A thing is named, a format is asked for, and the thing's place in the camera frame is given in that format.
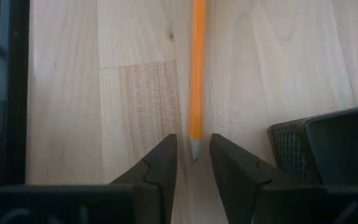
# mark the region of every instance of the sharpened pencil point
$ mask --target sharpened pencil point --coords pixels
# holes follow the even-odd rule
[[[198,154],[200,153],[201,150],[201,143],[202,142],[199,139],[190,139],[191,154],[193,155],[194,161],[198,160]]]

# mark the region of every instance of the light wood board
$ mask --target light wood board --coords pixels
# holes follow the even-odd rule
[[[173,223],[227,223],[221,133],[274,163],[267,128],[358,106],[358,1],[210,0],[205,148],[186,140],[192,0],[33,0],[27,178],[107,183],[179,135]]]

